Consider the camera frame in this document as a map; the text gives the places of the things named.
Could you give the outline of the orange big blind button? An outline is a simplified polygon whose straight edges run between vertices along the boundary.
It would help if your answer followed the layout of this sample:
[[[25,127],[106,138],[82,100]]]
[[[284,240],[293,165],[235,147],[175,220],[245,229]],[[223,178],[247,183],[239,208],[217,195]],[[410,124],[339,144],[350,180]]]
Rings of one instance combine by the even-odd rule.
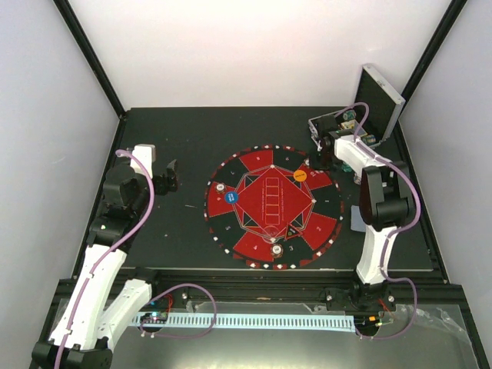
[[[297,182],[304,182],[307,179],[307,173],[304,170],[298,169],[293,173],[293,179]]]

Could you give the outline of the blue small blind button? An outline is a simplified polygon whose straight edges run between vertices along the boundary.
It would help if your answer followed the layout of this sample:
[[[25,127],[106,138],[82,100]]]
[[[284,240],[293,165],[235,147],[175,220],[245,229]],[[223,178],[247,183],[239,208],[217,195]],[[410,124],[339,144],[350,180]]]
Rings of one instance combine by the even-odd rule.
[[[224,199],[228,204],[236,204],[239,201],[239,194],[236,191],[228,191]]]

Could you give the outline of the black triangular marker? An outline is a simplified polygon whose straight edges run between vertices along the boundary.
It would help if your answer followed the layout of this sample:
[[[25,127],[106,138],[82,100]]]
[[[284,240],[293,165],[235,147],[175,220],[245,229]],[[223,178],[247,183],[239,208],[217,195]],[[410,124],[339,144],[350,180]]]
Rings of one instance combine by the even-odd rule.
[[[296,228],[293,224],[287,224],[285,228],[285,240],[290,240],[292,238],[300,237],[302,235],[301,230]]]

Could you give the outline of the clear round dealer button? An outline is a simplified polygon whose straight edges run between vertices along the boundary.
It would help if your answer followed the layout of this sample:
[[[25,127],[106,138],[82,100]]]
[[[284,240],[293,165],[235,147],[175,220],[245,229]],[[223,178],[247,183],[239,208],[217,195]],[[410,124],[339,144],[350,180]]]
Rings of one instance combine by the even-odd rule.
[[[279,237],[280,230],[274,225],[267,225],[262,229],[262,237],[266,242],[274,244]]]

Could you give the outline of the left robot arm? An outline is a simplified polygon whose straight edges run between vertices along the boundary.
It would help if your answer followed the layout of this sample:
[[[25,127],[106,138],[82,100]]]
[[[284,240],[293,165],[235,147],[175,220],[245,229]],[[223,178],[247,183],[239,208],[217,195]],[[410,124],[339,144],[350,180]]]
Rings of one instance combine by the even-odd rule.
[[[124,150],[128,161],[109,169],[101,204],[91,223],[81,273],[64,314],[46,341],[32,350],[40,368],[109,368],[115,347],[145,305],[158,306],[165,288],[156,273],[141,268],[125,282],[113,302],[111,287],[139,229],[147,221],[155,196],[178,189],[177,162],[162,175],[151,173],[152,160]]]

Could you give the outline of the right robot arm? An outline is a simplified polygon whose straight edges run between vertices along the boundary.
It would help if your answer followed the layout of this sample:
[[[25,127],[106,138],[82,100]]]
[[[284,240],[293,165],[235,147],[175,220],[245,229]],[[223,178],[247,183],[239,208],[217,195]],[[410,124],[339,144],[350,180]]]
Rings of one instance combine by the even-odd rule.
[[[405,163],[379,155],[354,134],[331,131],[318,139],[317,146],[318,153],[309,159],[313,169],[330,169],[342,161],[361,179],[364,246],[349,298],[355,308],[366,310],[384,293],[386,281],[400,281],[388,276],[389,260],[397,235],[418,223],[420,199]]]

